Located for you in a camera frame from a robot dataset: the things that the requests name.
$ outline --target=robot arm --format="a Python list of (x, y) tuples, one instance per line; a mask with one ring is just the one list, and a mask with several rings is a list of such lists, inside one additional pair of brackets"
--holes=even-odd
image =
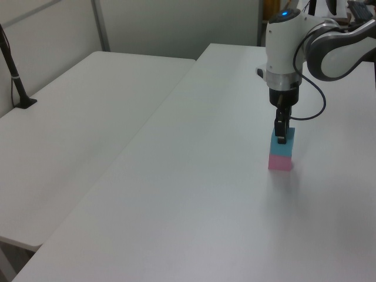
[(286, 143), (291, 107), (298, 102), (305, 61), (314, 77), (334, 81), (348, 75), (376, 51), (373, 19), (350, 33), (339, 30), (334, 20), (306, 15), (298, 9), (281, 11), (269, 20), (267, 63), (256, 72), (266, 81), (270, 103), (277, 107), (274, 128), (279, 143)]

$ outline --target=white table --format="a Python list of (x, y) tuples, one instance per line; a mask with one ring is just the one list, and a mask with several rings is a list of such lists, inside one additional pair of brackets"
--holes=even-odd
[[(210, 45), (15, 281), (374, 282), (373, 64), (319, 83), (286, 173), (267, 170), (265, 60)], [(300, 90), (294, 115), (319, 110)]]
[(194, 60), (95, 52), (0, 119), (0, 241), (37, 250)]

